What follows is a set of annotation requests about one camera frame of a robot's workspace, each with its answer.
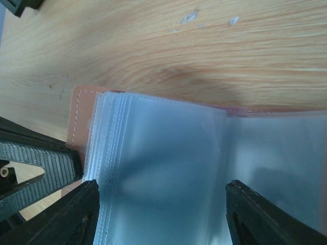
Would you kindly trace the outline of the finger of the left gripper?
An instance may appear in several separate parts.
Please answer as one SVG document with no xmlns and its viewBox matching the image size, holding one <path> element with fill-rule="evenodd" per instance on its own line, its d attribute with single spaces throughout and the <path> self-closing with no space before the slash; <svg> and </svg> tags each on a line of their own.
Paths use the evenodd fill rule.
<svg viewBox="0 0 327 245">
<path fill-rule="evenodd" d="M 21 183 L 11 162 L 43 169 Z M 1 118 L 1 220 L 80 180 L 83 167 L 77 151 L 65 142 Z"/>
</svg>

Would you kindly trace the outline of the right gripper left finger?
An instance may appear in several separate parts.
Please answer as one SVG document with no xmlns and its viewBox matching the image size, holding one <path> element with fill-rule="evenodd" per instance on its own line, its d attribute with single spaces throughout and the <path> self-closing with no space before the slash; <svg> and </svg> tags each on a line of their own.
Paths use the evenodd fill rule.
<svg viewBox="0 0 327 245">
<path fill-rule="evenodd" d="M 1 244 L 93 244 L 99 217 L 96 180 L 85 181 L 29 221 L 1 236 Z"/>
</svg>

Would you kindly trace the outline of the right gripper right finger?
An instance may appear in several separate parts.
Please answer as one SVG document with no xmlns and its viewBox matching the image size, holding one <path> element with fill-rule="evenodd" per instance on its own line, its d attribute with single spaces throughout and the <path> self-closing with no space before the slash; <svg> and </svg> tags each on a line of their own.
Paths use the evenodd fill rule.
<svg viewBox="0 0 327 245">
<path fill-rule="evenodd" d="M 239 180 L 225 187 L 233 244 L 326 244 L 326 236 L 293 218 Z"/>
</svg>

